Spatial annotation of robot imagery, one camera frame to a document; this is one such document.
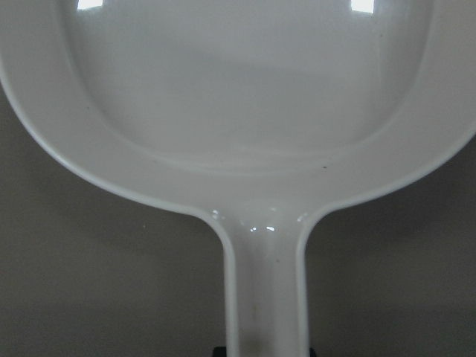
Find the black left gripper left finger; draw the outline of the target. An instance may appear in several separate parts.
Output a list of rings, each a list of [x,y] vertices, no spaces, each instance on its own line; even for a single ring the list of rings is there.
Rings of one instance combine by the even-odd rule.
[[[212,350],[212,357],[227,357],[226,347],[214,347]]]

